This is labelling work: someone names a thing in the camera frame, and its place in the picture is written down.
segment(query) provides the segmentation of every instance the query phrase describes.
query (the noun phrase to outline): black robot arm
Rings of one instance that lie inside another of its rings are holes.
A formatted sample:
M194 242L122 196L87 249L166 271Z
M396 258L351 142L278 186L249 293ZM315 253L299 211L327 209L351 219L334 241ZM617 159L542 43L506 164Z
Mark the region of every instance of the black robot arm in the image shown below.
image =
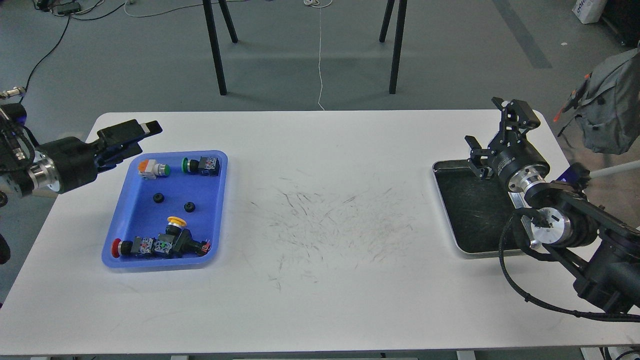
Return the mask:
M98 130L92 143L67 137L40 145L24 126L25 118L22 105L0 105L0 175L20 196L45 186L65 193L86 185L140 154L138 141L162 132L157 121L129 120Z
M524 101L492 101L502 113L499 131L487 149L473 136L465 137L469 168L480 179L497 176L505 191L522 194L537 211L527 213L535 218L531 243L542 244L575 276L579 297L612 315L640 306L640 231L590 203L578 186L546 182L549 165L526 137L540 120ZM589 261L568 249L598 236L602 242Z

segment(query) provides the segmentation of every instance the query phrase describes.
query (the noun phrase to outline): black chair leg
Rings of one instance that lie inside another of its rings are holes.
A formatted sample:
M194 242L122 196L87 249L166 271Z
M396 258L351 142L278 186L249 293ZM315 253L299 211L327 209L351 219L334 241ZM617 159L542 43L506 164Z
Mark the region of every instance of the black chair leg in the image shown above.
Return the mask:
M236 35L236 29L234 28L234 23L231 21L231 14L229 14L229 7L227 6L227 0L219 0L220 10L222 10L222 16L225 18L225 22L227 23L227 29L229 30L229 36L231 37L231 42L236 44L238 42L238 36Z
M402 36L404 34L404 18L406 17L406 2L400 0L398 7L398 22L396 25L396 41L394 42L394 58L391 62L391 81L389 83L389 93L396 93L398 80L398 68L400 67L400 50L402 49Z
M216 67L216 77L218 78L218 88L220 95L227 94L227 84L225 83L225 73L222 70L222 59L220 58L220 47L218 46L218 35L216 34L216 23L213 21L213 9L210 0L202 0L204 17L207 20L207 30L209 31L209 42L213 53L213 64Z
M385 42L387 38L387 30L391 21L391 12L394 10L396 0L387 0L387 9L385 10L385 18L382 19L382 30L380 30L380 42Z

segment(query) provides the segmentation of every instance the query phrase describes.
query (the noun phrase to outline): backpack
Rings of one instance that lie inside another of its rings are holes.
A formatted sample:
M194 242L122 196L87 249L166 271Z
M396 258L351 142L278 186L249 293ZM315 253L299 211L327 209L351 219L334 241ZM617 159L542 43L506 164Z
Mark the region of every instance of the backpack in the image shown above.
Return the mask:
M561 112L570 108L585 147L606 154L627 152L640 135L640 47L596 66Z

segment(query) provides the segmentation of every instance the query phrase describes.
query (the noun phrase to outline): white cable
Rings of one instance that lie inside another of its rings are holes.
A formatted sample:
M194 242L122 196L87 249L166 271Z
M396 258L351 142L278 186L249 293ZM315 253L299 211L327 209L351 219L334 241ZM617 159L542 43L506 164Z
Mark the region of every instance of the white cable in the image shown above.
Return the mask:
M91 10L93 10L93 9L97 8L98 6L100 6L100 5L102 5L102 4L104 4L104 0L99 0L99 1L98 1L97 3L95 3L95 5L93 5L92 7L88 8L88 9L85 9L85 10L82 10L82 11L79 11L79 12L75 13L74 15L82 15L82 14L86 14L86 13L90 12Z
M312 8L322 9L322 8L326 8L327 6L331 5L333 0L330 0L329 3L326 4L326 5L320 5L320 0L303 0L303 2L305 3L305 5L311 6Z
M246 1L246 0L227 0L228 3L236 3L236 2L240 2L240 1ZM217 1L211 1L212 4L217 4ZM158 16L158 15L164 15L166 13L170 13L170 12L174 12L175 10L180 10L180 9L186 9L186 8L194 8L196 6L202 6L202 4L196 4L196 5L187 5L187 6L181 6L179 8L175 8L175 9L171 9L171 10L167 10L165 12L161 12L161 13L153 13L153 14L149 14L149 15L131 15L128 11L127 11L127 3L125 2L124 4L124 12L125 14L127 14L128 16L131 17L151 17L151 16Z
M322 8L320 9L320 46L318 48L318 75L320 76L320 95L318 95L318 106L324 111L322 104L320 104L320 98L322 98L322 71L320 70L320 61L322 60Z

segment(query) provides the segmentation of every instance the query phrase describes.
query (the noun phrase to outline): electrical connector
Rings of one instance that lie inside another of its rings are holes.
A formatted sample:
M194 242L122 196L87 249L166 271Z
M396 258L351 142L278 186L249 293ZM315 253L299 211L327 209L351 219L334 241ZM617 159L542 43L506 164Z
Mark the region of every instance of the electrical connector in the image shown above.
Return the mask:
M81 7L79 3L68 3L56 6L56 12L58 15L69 15L71 13L80 12Z

